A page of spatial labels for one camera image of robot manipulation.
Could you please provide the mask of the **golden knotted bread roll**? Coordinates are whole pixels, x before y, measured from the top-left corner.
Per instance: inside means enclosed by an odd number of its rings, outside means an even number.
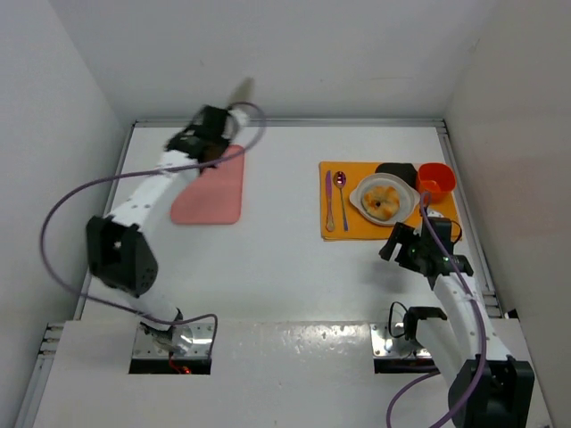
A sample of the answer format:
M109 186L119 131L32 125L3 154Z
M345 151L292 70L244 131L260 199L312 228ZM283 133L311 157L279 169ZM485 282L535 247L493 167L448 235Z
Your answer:
M378 220L388 221L400 209L400 195L389 185L370 187L361 198L365 211Z

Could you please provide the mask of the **steel cake server wooden handle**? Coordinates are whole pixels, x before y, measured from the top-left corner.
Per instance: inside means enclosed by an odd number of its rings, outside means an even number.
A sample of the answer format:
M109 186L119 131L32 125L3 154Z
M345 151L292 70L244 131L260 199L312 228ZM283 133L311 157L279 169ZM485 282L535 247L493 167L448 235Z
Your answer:
M235 109L235 107L240 103L249 103L252 101L253 93L255 88L255 81L252 77L247 77L242 80L241 83L233 90L231 96L228 99L228 108L230 110Z

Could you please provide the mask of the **pink rectangular tray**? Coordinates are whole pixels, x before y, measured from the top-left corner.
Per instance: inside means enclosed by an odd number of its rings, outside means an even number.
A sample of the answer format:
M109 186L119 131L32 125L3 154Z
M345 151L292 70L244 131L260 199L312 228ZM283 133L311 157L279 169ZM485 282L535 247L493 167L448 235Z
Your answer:
M171 205L171 222L179 226L234 225L241 217L244 155L207 169Z

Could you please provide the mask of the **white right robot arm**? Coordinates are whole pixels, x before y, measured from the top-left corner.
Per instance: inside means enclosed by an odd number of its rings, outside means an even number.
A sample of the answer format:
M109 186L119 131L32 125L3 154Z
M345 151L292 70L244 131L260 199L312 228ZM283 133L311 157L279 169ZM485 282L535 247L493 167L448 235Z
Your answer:
M496 333L473 269L453 247L447 218L424 218L419 230L394 226L380 257L421 274L440 304L410 306L402 321L388 321L385 331L408 357L426 350L447 382L448 411L436 426L524 427L534 371Z

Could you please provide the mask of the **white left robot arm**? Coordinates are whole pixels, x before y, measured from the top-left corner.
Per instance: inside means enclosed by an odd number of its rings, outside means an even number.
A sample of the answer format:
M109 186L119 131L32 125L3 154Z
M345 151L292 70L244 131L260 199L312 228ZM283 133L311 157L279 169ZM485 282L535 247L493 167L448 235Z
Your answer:
M92 276L113 289L136 313L141 325L163 348L175 348L173 323L181 311L161 296L153 284L158 262L148 238L159 220L166 217L176 197L196 178L203 167L228 148L229 129L239 125L230 111L205 106L193 120L164 146L155 170L118 207L104 217L87 223L87 258Z

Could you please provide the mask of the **white plate blue swirl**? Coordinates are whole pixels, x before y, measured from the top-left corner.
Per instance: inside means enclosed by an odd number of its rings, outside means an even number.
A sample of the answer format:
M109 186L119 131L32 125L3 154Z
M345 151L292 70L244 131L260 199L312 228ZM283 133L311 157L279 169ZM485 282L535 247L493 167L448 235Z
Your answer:
M378 220L370 216L364 209L361 198L363 194L372 186L376 185L389 185L394 187L400 195L400 209L388 221ZM363 178L357 187L350 193L349 201L354 208L358 210L362 217L370 223L379 226L393 226L397 222L405 222L413 213L414 209L418 206L420 196L416 190L408 186L400 178L385 174L372 174Z

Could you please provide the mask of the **black coaster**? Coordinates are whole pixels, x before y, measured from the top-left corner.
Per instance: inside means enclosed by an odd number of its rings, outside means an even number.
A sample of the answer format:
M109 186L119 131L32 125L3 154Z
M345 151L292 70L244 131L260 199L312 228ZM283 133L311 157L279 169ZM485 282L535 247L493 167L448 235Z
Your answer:
M384 162L377 166L376 174L385 173L396 176L403 180L408 186L415 188L418 171L411 163Z

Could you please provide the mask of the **orange cup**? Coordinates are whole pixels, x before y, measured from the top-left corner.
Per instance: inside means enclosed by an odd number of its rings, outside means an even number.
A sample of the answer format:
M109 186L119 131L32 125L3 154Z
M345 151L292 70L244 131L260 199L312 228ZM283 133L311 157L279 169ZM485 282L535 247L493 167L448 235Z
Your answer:
M419 193L429 193L433 202L444 200L456 185L453 170L444 163L430 162L418 167L416 189Z

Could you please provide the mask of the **iridescent table knife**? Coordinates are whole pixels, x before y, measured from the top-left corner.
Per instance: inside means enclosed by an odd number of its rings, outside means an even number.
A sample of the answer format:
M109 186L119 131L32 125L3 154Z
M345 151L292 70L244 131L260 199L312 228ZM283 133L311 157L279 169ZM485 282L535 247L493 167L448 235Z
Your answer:
M332 208L332 175L330 170L328 170L325 175L325 191L327 203L326 230L328 232L333 232L335 230L335 220Z

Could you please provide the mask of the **iridescent spoon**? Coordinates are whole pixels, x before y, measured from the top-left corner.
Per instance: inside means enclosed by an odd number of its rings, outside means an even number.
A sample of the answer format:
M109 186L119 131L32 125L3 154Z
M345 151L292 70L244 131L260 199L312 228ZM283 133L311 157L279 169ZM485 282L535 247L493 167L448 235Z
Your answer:
M349 231L349 224L348 224L348 218L346 215L345 202L344 202L344 197L343 197L343 189L346 185L346 175L341 170L336 171L336 173L334 174L334 184L335 184L335 187L338 189L339 194L340 194L343 230L344 230L344 232L348 232Z

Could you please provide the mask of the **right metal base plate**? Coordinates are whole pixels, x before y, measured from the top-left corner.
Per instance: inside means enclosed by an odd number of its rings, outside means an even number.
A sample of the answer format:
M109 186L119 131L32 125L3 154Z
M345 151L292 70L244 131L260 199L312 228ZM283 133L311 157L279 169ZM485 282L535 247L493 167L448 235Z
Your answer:
M403 322L369 325L371 346L377 359L431 359L430 353L404 338Z

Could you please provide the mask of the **metal base plate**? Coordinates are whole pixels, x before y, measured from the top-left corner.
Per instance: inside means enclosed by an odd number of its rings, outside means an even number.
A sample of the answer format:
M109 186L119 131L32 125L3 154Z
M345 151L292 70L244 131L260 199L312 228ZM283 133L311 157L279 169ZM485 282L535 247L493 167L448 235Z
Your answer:
M173 359L207 360L213 342L214 324L192 323L155 331L140 324L135 334L131 356L138 360Z
M403 322L369 325L371 346L377 359L431 359L430 353L404 338Z

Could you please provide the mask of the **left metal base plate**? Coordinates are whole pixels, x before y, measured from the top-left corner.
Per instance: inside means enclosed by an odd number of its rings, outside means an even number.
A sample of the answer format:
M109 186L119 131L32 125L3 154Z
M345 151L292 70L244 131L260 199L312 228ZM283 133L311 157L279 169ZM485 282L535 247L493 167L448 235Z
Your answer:
M140 324L135 334L131 356L138 360L173 359L207 360L213 342L214 324L192 323L155 331Z

